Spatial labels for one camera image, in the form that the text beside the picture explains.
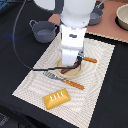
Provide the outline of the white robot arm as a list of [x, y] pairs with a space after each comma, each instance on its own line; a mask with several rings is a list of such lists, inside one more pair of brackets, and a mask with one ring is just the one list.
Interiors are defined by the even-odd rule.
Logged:
[[34, 0], [47, 11], [60, 15], [62, 64], [72, 66], [83, 48], [84, 35], [96, 0]]

